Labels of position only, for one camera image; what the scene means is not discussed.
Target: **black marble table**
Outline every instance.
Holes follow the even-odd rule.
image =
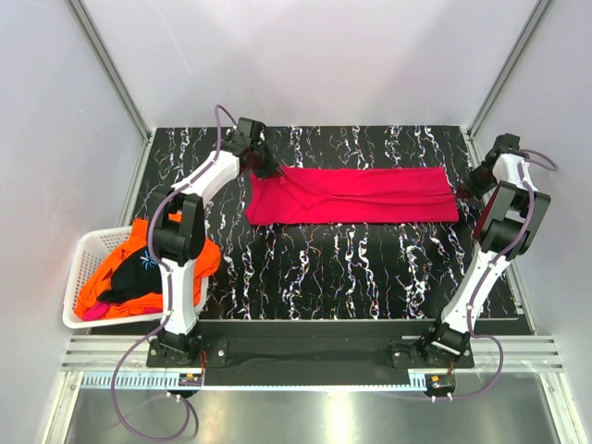
[[[458,127],[269,128],[278,162],[290,167],[445,167],[453,189],[471,169]],[[190,174],[216,142],[214,128],[158,129],[135,216],[152,191]],[[332,224],[251,227],[245,175],[205,209],[223,260],[210,278],[204,319],[398,319],[434,317],[458,288],[473,253],[481,203],[459,203],[455,224]],[[483,317],[516,316],[501,279]]]

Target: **plastic basket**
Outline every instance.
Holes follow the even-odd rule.
[[[70,275],[66,286],[66,295],[64,297],[62,320],[67,327],[103,327],[160,319],[162,314],[154,313],[120,317],[116,319],[83,321],[74,313],[80,289],[91,278],[104,259],[130,237],[130,233],[131,227],[101,229],[99,231],[92,231],[79,240],[76,252],[74,253],[72,267],[70,268]],[[205,295],[207,292],[207,282],[207,278],[202,278],[202,295]],[[196,312],[201,311],[204,302],[205,297],[202,297],[202,302],[195,307]]]

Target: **orange cloth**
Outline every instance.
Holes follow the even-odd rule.
[[[97,268],[89,281],[84,284],[78,295],[74,313],[82,318],[84,312],[93,307],[97,298],[105,290],[111,290],[111,276],[121,263],[129,256],[143,248],[147,244],[148,221],[135,219],[131,227],[129,239],[119,245],[101,266]],[[217,245],[209,239],[200,256],[195,262],[193,278],[193,304],[197,305],[201,300],[202,277],[213,275],[220,265],[221,253]],[[161,293],[148,293],[141,298],[133,299],[125,303],[115,303],[109,307],[103,319],[143,315],[144,310],[158,308],[163,309],[163,295]]]

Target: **white panel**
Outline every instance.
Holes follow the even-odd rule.
[[[468,125],[535,0],[85,0],[148,125]]]
[[[112,227],[141,142],[63,0],[0,10],[2,442],[32,443],[70,332],[78,238]]]
[[[560,171],[536,166],[536,186],[552,197],[519,268],[536,324],[552,334],[588,435],[592,432],[589,337],[592,334],[592,3],[556,2],[478,134],[486,152],[496,135],[551,155]]]

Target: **red garment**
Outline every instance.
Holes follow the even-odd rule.
[[[282,171],[281,178],[251,175],[246,215],[252,225],[459,220],[444,168]]]

